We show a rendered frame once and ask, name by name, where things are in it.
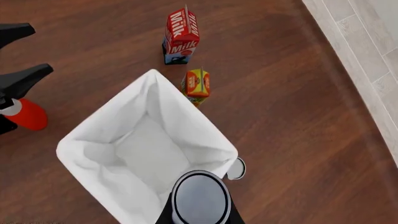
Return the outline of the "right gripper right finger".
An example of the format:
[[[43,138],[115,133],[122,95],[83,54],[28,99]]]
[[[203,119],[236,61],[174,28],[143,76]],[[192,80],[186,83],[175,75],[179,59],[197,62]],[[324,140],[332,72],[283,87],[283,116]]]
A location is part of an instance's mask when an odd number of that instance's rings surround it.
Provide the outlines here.
[[[231,211],[229,214],[229,224],[245,224],[243,218],[239,214],[235,204],[231,203]]]

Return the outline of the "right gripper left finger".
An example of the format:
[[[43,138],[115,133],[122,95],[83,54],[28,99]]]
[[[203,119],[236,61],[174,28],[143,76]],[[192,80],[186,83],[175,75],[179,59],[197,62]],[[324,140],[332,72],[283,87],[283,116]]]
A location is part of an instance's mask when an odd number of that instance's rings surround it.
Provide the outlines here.
[[[172,214],[174,212],[173,207],[173,195],[172,193],[169,194],[165,207],[161,212],[159,218],[156,221],[156,224],[175,224],[172,218]]]

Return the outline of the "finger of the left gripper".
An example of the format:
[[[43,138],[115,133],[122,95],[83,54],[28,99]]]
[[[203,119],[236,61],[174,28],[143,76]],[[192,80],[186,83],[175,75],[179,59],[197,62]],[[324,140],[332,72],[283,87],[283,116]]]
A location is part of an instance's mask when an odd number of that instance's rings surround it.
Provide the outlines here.
[[[43,78],[53,72],[47,64],[37,65],[19,72],[0,75],[0,93],[8,98],[23,98]]]
[[[35,34],[35,29],[29,23],[0,24],[0,49],[16,40]]]

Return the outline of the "silver tin can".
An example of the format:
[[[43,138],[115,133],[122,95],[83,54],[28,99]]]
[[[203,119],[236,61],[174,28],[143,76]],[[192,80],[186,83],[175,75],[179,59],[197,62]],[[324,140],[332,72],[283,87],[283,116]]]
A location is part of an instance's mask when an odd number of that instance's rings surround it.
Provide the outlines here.
[[[244,160],[238,157],[226,173],[227,179],[239,180],[244,177],[246,173],[246,164]]]
[[[173,224],[226,224],[232,201],[223,181],[211,172],[182,175],[171,193]]]

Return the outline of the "white cloth-lined basket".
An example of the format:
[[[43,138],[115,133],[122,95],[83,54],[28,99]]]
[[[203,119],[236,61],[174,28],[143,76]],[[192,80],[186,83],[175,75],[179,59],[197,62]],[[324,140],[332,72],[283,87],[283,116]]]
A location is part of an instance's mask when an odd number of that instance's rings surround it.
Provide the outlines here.
[[[238,151],[160,72],[149,70],[67,134],[57,157],[120,224],[155,224],[179,177],[223,177]]]

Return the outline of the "red bottle with grey cap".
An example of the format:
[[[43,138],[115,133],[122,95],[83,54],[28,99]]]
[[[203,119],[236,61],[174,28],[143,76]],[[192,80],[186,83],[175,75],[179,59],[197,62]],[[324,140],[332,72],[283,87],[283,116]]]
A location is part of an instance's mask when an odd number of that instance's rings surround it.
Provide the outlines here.
[[[0,115],[29,130],[43,130],[48,125],[45,110],[25,98],[5,100],[0,104]]]

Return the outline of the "orange juice carton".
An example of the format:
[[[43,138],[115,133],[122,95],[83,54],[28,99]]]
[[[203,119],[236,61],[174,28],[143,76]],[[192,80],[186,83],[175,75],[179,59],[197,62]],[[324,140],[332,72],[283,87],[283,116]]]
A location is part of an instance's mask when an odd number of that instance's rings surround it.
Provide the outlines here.
[[[196,107],[210,96],[210,74],[203,68],[189,70],[180,84],[180,91]]]

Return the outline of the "red milk carton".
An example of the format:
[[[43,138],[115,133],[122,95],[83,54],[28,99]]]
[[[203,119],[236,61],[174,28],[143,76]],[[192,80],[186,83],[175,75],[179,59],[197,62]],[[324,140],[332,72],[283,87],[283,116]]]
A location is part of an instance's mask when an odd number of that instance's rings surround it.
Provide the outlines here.
[[[167,17],[162,43],[166,65],[187,64],[200,41],[197,17],[183,7]]]

